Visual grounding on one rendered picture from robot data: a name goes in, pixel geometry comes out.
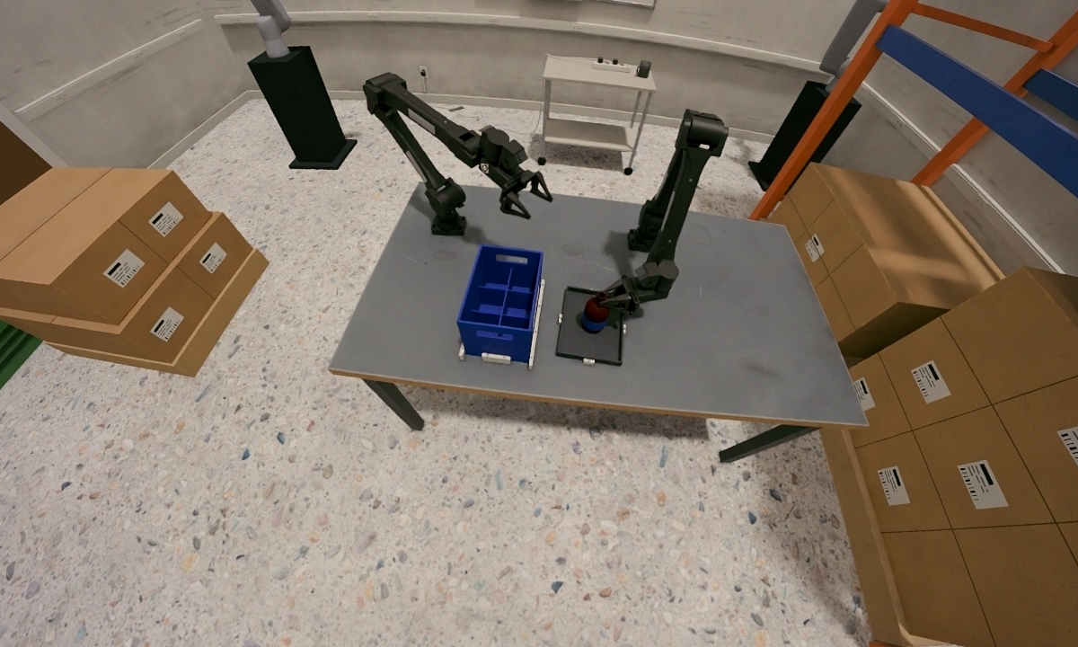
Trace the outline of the blue plastic crate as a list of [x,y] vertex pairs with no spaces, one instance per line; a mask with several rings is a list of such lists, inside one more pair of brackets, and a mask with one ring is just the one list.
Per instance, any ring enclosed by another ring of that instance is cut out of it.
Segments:
[[[497,254],[527,258],[527,263],[497,261]],[[481,357],[487,353],[528,363],[540,284],[542,264],[528,254],[476,254],[456,321],[465,355]]]

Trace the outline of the brown bottle with blue label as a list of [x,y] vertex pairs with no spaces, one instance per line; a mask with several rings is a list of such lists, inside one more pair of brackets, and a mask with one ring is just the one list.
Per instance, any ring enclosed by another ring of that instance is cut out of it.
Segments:
[[606,298],[607,292],[599,291],[596,297],[591,297],[586,302],[581,326],[586,329],[586,332],[591,332],[591,334],[602,332],[605,324],[607,324],[610,308],[599,306],[602,300],[607,300]]

